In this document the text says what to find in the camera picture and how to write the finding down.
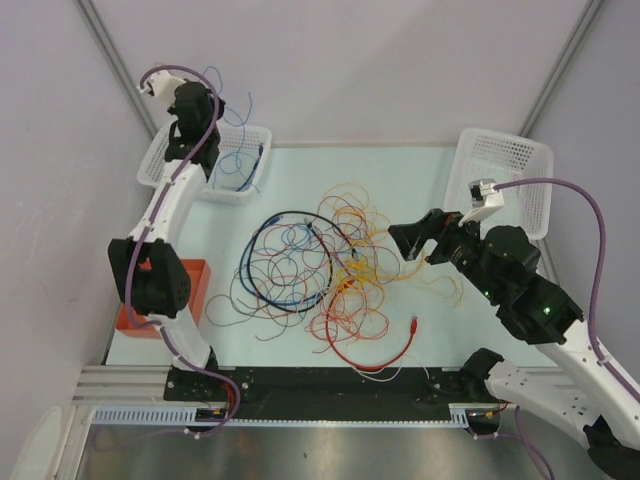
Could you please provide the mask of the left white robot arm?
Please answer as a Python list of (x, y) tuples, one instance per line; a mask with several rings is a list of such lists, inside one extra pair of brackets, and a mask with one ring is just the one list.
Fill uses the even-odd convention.
[(190, 370), (187, 389), (207, 400), (219, 392), (221, 376), (207, 366), (213, 352), (190, 311), (191, 279), (174, 244), (217, 162), (217, 121), (224, 107), (200, 82), (180, 79), (169, 89), (153, 86), (151, 91), (168, 95), (168, 112), (175, 117), (162, 178), (138, 224), (126, 238), (113, 239), (107, 253), (131, 325), (156, 331), (173, 365)]

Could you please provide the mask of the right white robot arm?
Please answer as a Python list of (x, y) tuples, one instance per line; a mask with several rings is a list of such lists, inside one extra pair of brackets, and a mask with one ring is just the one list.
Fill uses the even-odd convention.
[(590, 331), (572, 298), (538, 274), (540, 251), (522, 228), (501, 225), (482, 234), (477, 222), (461, 219), (458, 212), (432, 209), (388, 232), (407, 261), (435, 241), (428, 263), (452, 264), (496, 307), (513, 337), (535, 346), (582, 392), (571, 396), (480, 349), (464, 365), (463, 393), (473, 401), (490, 395), (511, 401), (571, 436), (609, 477), (638, 478), (638, 383)]

